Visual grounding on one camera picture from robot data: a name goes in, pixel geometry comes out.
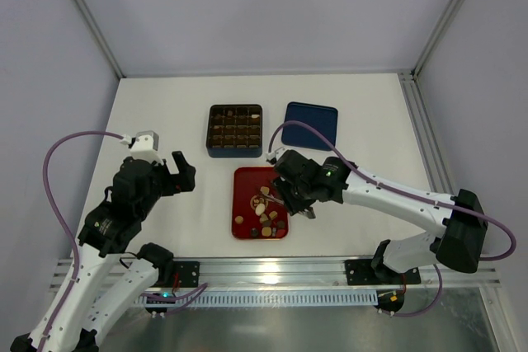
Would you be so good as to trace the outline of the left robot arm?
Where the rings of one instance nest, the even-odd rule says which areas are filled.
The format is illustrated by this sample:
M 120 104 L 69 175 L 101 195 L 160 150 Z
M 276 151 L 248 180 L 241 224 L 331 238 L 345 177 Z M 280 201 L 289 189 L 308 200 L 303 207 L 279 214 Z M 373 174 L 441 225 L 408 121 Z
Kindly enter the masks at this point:
M 191 192 L 196 169 L 182 152 L 165 161 L 127 157 L 114 175 L 111 197 L 85 219 L 72 267 L 39 325 L 15 338 L 12 351 L 97 351 L 111 328 L 147 288 L 166 284 L 176 271 L 174 255 L 152 242 L 143 245 L 129 269 L 105 293 L 100 289 L 118 265 L 142 222 L 162 197 Z

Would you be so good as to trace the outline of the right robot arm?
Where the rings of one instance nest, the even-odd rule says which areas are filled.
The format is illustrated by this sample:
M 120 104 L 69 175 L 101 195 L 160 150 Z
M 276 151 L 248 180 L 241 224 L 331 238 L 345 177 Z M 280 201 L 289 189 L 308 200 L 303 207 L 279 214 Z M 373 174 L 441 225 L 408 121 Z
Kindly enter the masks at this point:
M 488 225 L 473 192 L 452 196 L 391 186 L 342 157 L 317 163 L 293 149 L 279 148 L 266 159 L 277 175 L 272 184 L 291 215 L 314 218 L 315 203 L 334 202 L 373 209 L 421 229 L 416 236 L 378 245 L 370 268 L 381 283 L 393 283 L 425 265 L 441 264 L 463 274 L 477 271 Z

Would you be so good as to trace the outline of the blue chocolate tin box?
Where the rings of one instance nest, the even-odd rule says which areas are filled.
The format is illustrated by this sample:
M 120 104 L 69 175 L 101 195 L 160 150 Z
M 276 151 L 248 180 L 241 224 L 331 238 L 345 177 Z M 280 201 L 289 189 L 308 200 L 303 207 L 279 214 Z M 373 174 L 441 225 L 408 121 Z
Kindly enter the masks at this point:
M 228 110 L 233 116 L 226 115 Z M 252 118 L 260 113 L 261 117 Z M 210 107 L 205 148 L 212 158 L 257 158 L 262 155 L 262 107 L 258 104 L 215 104 Z

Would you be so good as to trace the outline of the red lacquer tray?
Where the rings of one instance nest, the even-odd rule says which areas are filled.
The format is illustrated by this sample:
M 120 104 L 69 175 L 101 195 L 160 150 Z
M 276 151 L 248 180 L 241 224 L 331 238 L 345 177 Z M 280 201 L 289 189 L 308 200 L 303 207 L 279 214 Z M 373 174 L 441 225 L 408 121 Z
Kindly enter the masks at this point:
M 286 210 L 258 195 L 261 190 L 279 196 L 272 184 L 277 177 L 272 167 L 240 167 L 234 172 L 231 233 L 236 239 L 273 241 L 289 234 Z M 236 216 L 243 216 L 243 223 L 236 224 Z M 251 236 L 253 228 L 260 231 L 258 237 Z

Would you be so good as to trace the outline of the blue tin lid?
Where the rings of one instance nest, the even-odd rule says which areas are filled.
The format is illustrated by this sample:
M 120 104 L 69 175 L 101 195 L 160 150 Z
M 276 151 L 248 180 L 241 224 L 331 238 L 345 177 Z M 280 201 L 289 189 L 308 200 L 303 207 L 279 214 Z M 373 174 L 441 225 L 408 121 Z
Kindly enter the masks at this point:
M 299 121 L 317 130 L 333 146 L 337 142 L 338 110 L 330 106 L 290 102 L 285 111 L 285 122 Z M 284 145 L 330 151 L 330 147 L 316 134 L 305 127 L 288 125 L 282 129 L 281 142 Z

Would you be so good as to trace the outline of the left black mount plate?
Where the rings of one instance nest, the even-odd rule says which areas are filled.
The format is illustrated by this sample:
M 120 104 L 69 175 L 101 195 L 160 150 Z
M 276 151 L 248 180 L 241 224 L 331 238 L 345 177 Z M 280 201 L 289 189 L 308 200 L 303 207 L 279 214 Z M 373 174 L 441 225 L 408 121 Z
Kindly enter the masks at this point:
M 172 287 L 197 288 L 200 284 L 200 262 L 178 260 L 174 262 Z

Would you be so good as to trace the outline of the black mount plate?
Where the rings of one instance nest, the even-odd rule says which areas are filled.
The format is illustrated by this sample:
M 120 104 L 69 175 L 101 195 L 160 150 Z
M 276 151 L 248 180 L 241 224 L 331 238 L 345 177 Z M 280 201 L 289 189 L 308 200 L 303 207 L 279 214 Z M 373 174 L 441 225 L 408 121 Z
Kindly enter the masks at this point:
M 178 260 L 174 262 L 172 287 L 197 288 L 200 284 L 200 262 Z
M 371 258 L 344 261 L 346 282 L 349 286 L 420 284 L 418 268 L 398 273 L 385 265 L 373 265 Z

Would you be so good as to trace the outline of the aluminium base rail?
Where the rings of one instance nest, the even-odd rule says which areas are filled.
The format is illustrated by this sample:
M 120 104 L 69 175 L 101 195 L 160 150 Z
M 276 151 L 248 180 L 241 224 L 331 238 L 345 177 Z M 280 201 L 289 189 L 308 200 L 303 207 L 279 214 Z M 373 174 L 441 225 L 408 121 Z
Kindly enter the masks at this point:
M 372 288 L 385 289 L 398 285 L 349 286 L 344 261 L 360 259 L 359 256 L 298 256 L 298 257 L 224 257 L 224 258 L 177 258 L 200 262 L 200 284 L 207 283 L 212 289 L 294 288 L 328 289 Z M 420 284 L 406 284 L 415 289 L 435 288 L 442 278 L 445 288 L 499 287 L 500 276 L 492 263 L 481 263 L 476 273 L 463 274 L 439 265 L 418 268 Z

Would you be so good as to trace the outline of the right black mount plate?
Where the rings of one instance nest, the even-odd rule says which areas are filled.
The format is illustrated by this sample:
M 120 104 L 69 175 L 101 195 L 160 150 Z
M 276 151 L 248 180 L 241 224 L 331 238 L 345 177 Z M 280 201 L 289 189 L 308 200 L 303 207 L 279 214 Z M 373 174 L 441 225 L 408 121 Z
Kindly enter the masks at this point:
M 385 265 L 373 265 L 371 258 L 344 261 L 346 282 L 349 286 L 420 284 L 418 268 L 398 273 Z

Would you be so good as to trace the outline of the right aluminium side rail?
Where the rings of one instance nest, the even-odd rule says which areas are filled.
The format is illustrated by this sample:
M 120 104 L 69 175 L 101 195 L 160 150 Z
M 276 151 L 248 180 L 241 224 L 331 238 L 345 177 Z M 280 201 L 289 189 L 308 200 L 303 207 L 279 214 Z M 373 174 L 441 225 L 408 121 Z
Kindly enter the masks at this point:
M 403 98 L 408 108 L 417 145 L 425 167 L 428 183 L 434 191 L 454 194 L 458 190 L 450 176 L 441 146 L 433 129 L 431 117 L 418 85 L 411 71 L 398 74 Z

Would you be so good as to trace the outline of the left aluminium frame post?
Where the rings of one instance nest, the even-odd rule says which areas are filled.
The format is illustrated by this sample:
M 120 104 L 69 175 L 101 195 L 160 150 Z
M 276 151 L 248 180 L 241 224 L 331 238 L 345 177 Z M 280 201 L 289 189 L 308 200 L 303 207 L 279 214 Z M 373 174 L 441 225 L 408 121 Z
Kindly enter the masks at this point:
M 89 34 L 95 41 L 97 48 L 100 50 L 103 58 L 105 59 L 108 66 L 111 68 L 112 72 L 117 79 L 121 80 L 125 78 L 125 74 L 119 65 L 115 55 L 113 54 L 111 47 L 108 45 L 108 42 L 103 35 L 100 26 L 98 25 L 95 17 L 90 10 L 87 2 L 85 0 L 71 0 L 74 7 L 77 9 L 82 21 L 87 28 Z

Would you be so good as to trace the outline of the aluminium frame post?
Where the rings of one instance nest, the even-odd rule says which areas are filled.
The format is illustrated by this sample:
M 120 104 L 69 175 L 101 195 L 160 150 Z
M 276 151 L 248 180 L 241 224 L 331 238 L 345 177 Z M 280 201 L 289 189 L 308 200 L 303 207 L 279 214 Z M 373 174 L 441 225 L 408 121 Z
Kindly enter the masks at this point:
M 121 80 L 125 78 L 125 74 L 119 65 L 115 55 L 113 54 L 111 47 L 108 45 L 108 42 L 103 35 L 100 26 L 98 25 L 95 17 L 90 10 L 87 2 L 85 0 L 71 0 L 74 7 L 77 9 L 82 21 L 87 28 L 89 34 L 95 41 L 97 48 L 100 50 L 103 58 L 105 59 L 108 66 L 111 68 L 112 72 L 117 79 Z
M 412 70 L 412 77 L 414 79 L 417 79 L 423 72 L 436 48 L 446 35 L 446 32 L 450 28 L 459 10 L 463 6 L 464 1 L 465 0 L 448 0 L 448 3 L 445 5 L 437 23 L 429 35 L 422 52 L 418 56 L 417 62 Z

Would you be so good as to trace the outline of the right aluminium frame post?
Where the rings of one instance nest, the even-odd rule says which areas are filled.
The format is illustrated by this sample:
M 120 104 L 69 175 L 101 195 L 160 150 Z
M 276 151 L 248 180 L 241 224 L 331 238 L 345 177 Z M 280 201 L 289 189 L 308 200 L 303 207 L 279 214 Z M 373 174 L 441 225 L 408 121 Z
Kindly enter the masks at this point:
M 446 32 L 450 28 L 459 10 L 463 6 L 464 1 L 465 0 L 448 0 L 448 3 L 445 5 L 437 23 L 429 35 L 422 52 L 418 56 L 417 62 L 412 70 L 412 77 L 414 79 L 417 79 L 423 72 L 436 48 L 446 35 Z

